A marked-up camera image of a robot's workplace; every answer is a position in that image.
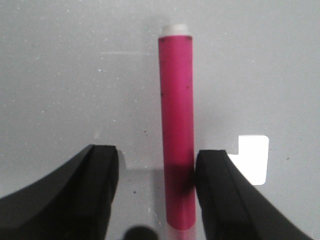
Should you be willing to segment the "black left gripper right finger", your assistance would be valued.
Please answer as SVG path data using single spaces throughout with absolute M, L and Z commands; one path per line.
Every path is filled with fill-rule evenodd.
M 249 183 L 225 150 L 200 150 L 194 176 L 206 239 L 310 239 Z

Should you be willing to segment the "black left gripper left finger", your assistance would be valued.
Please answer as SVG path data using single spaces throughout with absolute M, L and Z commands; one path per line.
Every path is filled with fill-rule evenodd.
M 119 181 L 115 146 L 89 145 L 0 199 L 3 240 L 103 240 Z

